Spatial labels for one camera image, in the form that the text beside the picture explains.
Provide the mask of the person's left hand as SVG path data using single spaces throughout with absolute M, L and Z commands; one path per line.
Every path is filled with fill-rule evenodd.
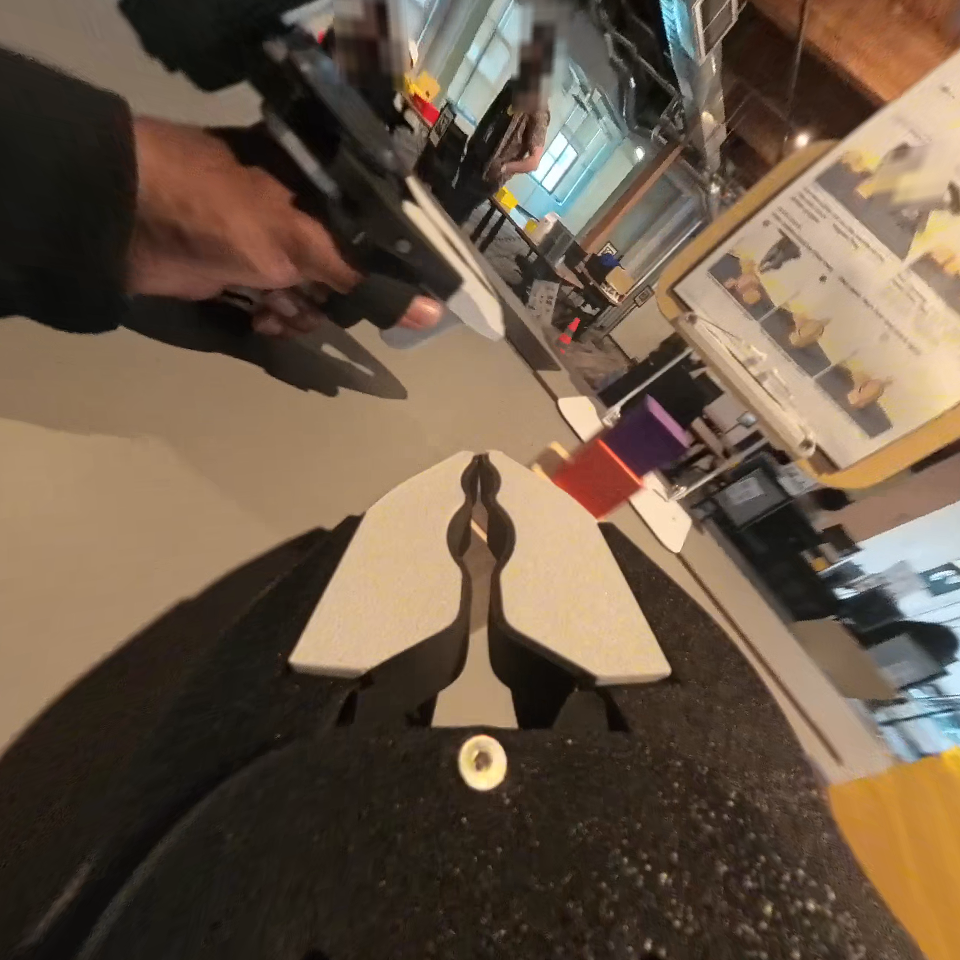
M 294 337 L 318 329 L 322 311 L 298 290 L 348 295 L 362 274 L 326 229 L 295 208 L 292 193 L 244 166 L 218 137 L 151 117 L 132 125 L 136 210 L 126 252 L 131 296 L 207 301 L 260 291 L 252 329 Z

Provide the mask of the large yellow plastic bin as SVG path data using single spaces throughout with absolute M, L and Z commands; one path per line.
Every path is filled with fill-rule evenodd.
M 959 957 L 959 749 L 827 790 L 865 876 L 926 958 Z

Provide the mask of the purple wooden cube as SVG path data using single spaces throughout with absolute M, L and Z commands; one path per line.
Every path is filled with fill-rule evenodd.
M 619 415 L 601 442 L 631 472 L 644 476 L 681 459 L 693 440 L 662 404 L 647 395 Z

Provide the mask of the person's left forearm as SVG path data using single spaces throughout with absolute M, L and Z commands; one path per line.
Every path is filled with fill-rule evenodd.
M 2 318 L 118 329 L 137 198 L 127 101 L 2 49 Z

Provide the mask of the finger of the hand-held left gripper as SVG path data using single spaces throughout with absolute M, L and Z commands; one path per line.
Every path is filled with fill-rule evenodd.
M 400 325 L 393 326 L 380 332 L 382 342 L 392 350 L 409 351 L 437 339 L 450 330 L 462 327 L 462 321 L 450 310 L 444 310 L 438 321 L 423 328 L 408 328 Z
M 443 309 L 454 313 L 462 326 L 474 333 L 492 342 L 502 341 L 506 334 L 502 305 L 483 269 L 482 257 L 418 178 L 406 178 L 405 185 L 412 199 L 404 200 L 404 213 L 460 277 Z

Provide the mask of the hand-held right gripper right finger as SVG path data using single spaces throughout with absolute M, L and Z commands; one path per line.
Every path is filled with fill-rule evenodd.
M 517 725 L 581 714 L 623 727 L 613 691 L 671 666 L 596 519 L 500 451 L 484 455 L 490 575 L 487 642 Z

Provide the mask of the white document holder stand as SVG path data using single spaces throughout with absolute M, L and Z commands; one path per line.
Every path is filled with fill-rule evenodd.
M 561 397 L 556 405 L 573 433 L 581 441 L 588 441 L 603 427 L 614 426 L 621 419 L 622 408 L 634 396 L 684 359 L 694 357 L 702 362 L 705 372 L 723 393 L 744 408 L 746 430 L 748 434 L 759 434 L 758 439 L 737 451 L 725 434 L 695 422 L 690 428 L 694 436 L 692 453 L 695 457 L 710 457 L 710 468 L 699 478 L 681 484 L 670 483 L 661 471 L 652 472 L 628 501 L 659 543 L 677 555 L 692 529 L 692 519 L 683 504 L 687 498 L 765 445 L 788 454 L 793 461 L 802 461 L 815 453 L 816 442 L 812 428 L 797 410 L 795 397 L 767 354 L 743 337 L 690 311 L 672 319 L 671 326 L 685 342 L 684 350 L 611 407 L 601 411 L 592 397 L 582 394 Z

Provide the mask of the red wooden cube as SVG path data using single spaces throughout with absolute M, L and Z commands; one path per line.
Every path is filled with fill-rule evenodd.
M 551 482 L 602 521 L 643 489 L 635 473 L 599 436 L 583 443 L 554 470 Z

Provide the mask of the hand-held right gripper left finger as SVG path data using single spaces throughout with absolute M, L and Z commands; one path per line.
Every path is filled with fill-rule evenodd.
M 478 466 L 458 452 L 368 508 L 289 656 L 296 673 L 350 683 L 355 724 L 429 724 L 464 669 Z

